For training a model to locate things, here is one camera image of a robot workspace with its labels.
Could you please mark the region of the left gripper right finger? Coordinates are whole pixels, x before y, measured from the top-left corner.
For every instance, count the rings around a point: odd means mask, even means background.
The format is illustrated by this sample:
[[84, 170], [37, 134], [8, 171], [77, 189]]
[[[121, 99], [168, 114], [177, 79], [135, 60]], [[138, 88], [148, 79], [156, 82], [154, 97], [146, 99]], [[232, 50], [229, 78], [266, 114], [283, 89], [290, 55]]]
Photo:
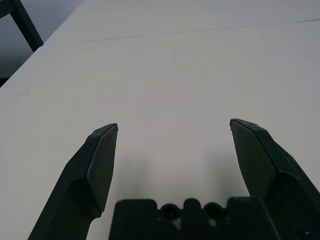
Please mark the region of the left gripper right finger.
[[320, 193], [296, 160], [267, 130], [231, 119], [239, 168], [251, 197], [259, 198], [282, 240], [320, 238]]

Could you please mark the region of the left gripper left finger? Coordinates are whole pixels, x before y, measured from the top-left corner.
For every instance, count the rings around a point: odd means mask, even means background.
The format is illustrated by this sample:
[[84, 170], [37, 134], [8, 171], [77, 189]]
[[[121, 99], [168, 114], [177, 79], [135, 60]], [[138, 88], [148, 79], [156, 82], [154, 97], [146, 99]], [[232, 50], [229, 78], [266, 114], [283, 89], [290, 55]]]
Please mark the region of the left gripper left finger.
[[90, 134], [65, 165], [30, 240], [85, 240], [105, 210], [113, 178], [118, 125]]

